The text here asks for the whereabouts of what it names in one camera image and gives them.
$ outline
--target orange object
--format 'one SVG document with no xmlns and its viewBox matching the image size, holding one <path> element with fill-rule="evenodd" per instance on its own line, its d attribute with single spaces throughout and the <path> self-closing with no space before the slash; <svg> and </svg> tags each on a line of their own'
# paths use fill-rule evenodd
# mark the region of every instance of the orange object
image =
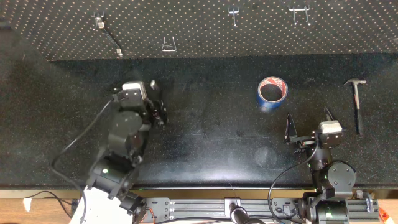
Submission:
<svg viewBox="0 0 398 224">
<path fill-rule="evenodd" d="M 384 211 L 384 209 L 379 208 L 379 215 L 384 224 L 395 224 L 392 218 L 387 214 L 387 212 Z"/>
</svg>

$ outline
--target wooden floor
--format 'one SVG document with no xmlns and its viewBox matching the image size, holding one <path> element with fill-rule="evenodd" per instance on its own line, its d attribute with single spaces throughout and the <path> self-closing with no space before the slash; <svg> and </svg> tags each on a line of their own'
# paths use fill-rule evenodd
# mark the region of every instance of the wooden floor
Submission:
<svg viewBox="0 0 398 224">
<path fill-rule="evenodd" d="M 70 212 L 70 205 L 64 205 Z M 379 200 L 379 205 L 398 223 L 398 200 Z M 23 199 L 0 199 L 0 224 L 64 224 L 69 221 L 69 217 L 55 199 L 32 199 L 29 212 L 25 209 Z"/>
</svg>

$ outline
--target hammer handle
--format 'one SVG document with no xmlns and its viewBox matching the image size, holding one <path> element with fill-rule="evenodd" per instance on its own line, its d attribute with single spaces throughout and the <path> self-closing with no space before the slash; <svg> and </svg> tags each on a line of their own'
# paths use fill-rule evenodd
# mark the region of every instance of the hammer handle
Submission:
<svg viewBox="0 0 398 224">
<path fill-rule="evenodd" d="M 358 134 L 363 135 L 363 122 L 362 122 L 362 116 L 361 116 L 361 110 L 356 109 L 356 125 L 358 129 Z"/>
</svg>

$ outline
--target black tabletop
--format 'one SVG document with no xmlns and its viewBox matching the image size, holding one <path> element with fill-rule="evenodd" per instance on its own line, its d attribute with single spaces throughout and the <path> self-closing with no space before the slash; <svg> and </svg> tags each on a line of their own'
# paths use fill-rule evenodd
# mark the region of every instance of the black tabletop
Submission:
<svg viewBox="0 0 398 224">
<path fill-rule="evenodd" d="M 398 57 L 396 54 L 286 55 L 272 57 L 90 60 L 46 62 L 1 54 L 0 186 L 71 188 L 49 170 L 62 147 L 83 131 L 110 99 L 113 88 L 131 80 L 158 81 L 169 123 L 154 129 L 136 189 L 267 188 L 286 168 L 305 159 L 282 144 L 286 114 L 298 135 L 325 120 L 325 106 L 346 128 L 333 150 L 357 170 L 357 187 L 398 187 Z M 283 104 L 263 113 L 259 82 L 285 80 Z M 364 78 L 359 100 L 364 136 L 355 132 L 350 78 Z M 60 161 L 60 168 L 84 184 L 106 140 L 112 115 L 99 123 Z M 292 170 L 277 184 L 309 188 L 310 171 Z"/>
</svg>

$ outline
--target hammer head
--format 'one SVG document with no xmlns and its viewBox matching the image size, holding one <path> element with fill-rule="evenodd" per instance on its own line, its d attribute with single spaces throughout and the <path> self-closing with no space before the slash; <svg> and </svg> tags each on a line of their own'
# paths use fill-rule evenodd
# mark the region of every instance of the hammer head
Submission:
<svg viewBox="0 0 398 224">
<path fill-rule="evenodd" d="M 366 80 L 360 80 L 358 78 L 352 78 L 352 79 L 348 80 L 345 84 L 347 84 L 347 83 L 353 83 L 353 85 L 365 84 Z"/>
</svg>

